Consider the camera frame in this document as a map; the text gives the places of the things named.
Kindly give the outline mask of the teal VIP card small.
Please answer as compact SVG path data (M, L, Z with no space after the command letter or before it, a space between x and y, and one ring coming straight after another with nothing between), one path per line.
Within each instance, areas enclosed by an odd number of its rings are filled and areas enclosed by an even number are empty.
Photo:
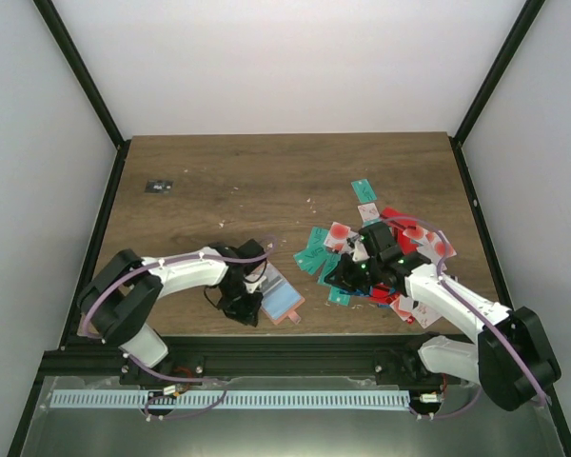
M340 306L347 307L350 303L351 294L345 290L331 287L328 293L328 301Z

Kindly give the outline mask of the pink leather card holder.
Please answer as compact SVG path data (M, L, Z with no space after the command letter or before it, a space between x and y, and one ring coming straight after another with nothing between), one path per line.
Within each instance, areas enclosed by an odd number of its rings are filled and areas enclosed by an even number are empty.
M254 274L264 274L266 264L258 267ZM305 298L285 278L285 282L278 288L274 288L269 294L263 294L261 310L274 325L279 325L284 320L298 325L302 318L297 309L304 302Z

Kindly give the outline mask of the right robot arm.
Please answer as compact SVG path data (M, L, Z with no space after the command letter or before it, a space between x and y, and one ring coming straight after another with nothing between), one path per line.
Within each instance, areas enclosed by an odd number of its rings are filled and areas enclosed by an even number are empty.
M436 373L479 385L498 407L513 411L547 394L561 368L540 317L530 308L508 308L461 285L417 249L404 252L384 222L361 228L348 250L325 275L332 287L367 295L387 286L428 306L449 321L467 342L431 336L404 358L406 377L417 384Z

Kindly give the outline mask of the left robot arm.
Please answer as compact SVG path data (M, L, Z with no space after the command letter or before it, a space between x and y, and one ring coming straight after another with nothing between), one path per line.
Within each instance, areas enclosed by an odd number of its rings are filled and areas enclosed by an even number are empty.
M239 247L217 242L158 258L121 250L80 292L80 330L121 349L153 384L165 384L174 376L176 363L148 324L155 303L190 288L216 288L221 297L213 306L226 318L255 327L263 293L262 277L252 274L264 271L270 252L254 239Z

